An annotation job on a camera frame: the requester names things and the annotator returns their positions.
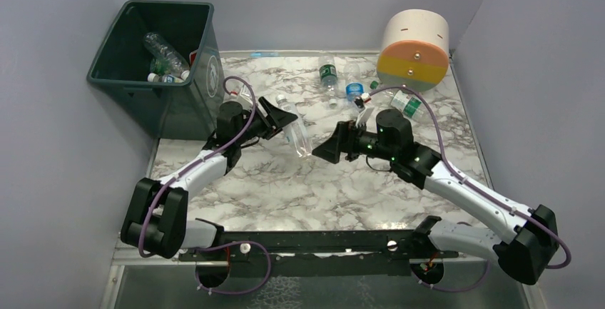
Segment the bolt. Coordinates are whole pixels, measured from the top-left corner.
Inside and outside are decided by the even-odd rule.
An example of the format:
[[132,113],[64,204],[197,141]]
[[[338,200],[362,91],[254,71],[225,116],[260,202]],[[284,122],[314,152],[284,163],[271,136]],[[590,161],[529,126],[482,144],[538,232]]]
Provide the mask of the bolt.
[[391,252],[395,252],[397,250],[397,242],[391,240],[387,243],[387,249]]
[[247,254],[248,252],[250,252],[250,244],[249,243],[243,243],[240,245],[240,252],[242,254]]

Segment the bottle cap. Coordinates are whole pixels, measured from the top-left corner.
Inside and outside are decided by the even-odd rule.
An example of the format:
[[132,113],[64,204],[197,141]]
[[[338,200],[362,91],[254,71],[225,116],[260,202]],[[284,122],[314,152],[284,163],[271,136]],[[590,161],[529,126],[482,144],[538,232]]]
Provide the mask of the bottle cap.
[[275,102],[280,103],[281,101],[285,101],[286,97],[282,94],[279,94],[275,97]]
[[154,74],[153,72],[151,72],[147,75],[147,82],[159,82],[159,81],[160,81],[160,75]]

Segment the white cylindrical container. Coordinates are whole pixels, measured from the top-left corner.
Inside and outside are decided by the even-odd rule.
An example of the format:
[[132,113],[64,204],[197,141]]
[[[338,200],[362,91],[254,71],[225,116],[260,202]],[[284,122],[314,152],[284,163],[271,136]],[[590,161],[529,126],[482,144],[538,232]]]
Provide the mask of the white cylindrical container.
[[449,66],[449,27],[437,13],[408,9],[387,24],[376,65],[384,85],[417,91],[436,86]]

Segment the marble tabletop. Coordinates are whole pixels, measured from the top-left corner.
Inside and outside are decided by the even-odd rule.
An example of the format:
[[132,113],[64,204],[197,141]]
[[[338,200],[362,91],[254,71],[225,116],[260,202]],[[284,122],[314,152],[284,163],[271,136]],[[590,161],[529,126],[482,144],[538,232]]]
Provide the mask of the marble tabletop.
[[[337,71],[346,63],[360,66],[364,87],[377,80],[377,56],[337,57]],[[319,87],[317,57],[226,58],[226,76],[240,76],[253,86],[257,96],[275,103],[282,93],[297,104],[313,145],[329,137],[338,121],[352,112],[346,100],[330,110]],[[239,86],[233,82],[230,87]],[[485,183],[472,132],[451,70],[425,98],[439,119],[448,159],[469,176]],[[375,130],[375,115],[387,108],[388,97],[372,100],[373,117],[368,130]],[[431,123],[412,122],[416,141],[437,149]],[[163,139],[152,170],[159,178],[194,158],[204,142]],[[388,164],[370,162],[375,168]],[[415,228],[428,215],[450,221],[478,221],[449,201],[401,181],[395,174],[373,171],[364,158],[334,165],[316,157],[301,160],[283,133],[245,149],[237,166],[202,193],[190,194],[189,220],[203,218],[229,231],[320,231]]]

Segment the trash bin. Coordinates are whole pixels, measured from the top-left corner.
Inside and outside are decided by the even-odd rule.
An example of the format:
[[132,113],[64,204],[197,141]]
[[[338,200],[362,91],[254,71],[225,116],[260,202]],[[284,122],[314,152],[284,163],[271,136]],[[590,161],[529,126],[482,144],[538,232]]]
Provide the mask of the trash bin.
[[[223,102],[223,67],[207,3],[129,1],[98,50],[87,79],[160,138],[205,140]],[[198,55],[184,83],[147,82],[153,55],[143,36],[158,32],[185,59]]]

